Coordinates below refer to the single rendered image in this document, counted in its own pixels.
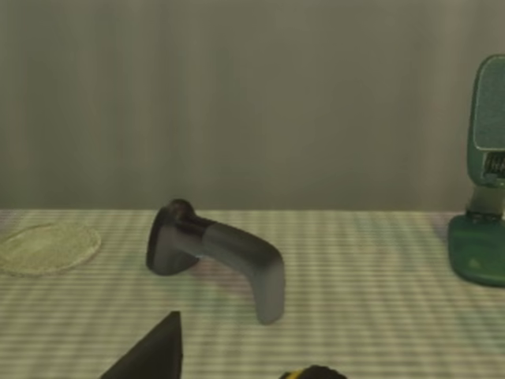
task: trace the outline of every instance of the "green kitchen scale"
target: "green kitchen scale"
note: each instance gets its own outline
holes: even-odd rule
[[[449,261],[464,280],[505,287],[505,54],[477,71],[467,169],[475,188],[466,214],[449,223]]]

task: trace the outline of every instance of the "gray backdrop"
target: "gray backdrop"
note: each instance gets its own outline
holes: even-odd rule
[[[0,0],[0,208],[462,210],[503,0]]]

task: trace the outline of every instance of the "striped tablecloth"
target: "striped tablecloth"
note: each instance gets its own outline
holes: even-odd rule
[[[259,325],[249,285],[214,261],[159,277],[144,266],[155,212],[0,211],[0,234],[79,221],[100,253],[60,276],[0,276],[0,378],[95,379],[180,310],[183,379],[277,379],[314,363],[350,379],[505,377],[505,290],[447,263],[452,215],[201,212],[276,245],[286,310]]]

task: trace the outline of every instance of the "green base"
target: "green base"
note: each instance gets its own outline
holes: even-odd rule
[[[449,223],[449,261],[464,280],[505,287],[505,222],[456,216]]]

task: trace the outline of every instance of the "yellow part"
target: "yellow part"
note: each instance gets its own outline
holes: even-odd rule
[[[297,377],[299,377],[301,373],[303,373],[304,371],[305,369],[294,371],[293,373],[290,373],[289,377],[287,377],[286,379],[297,379]]]

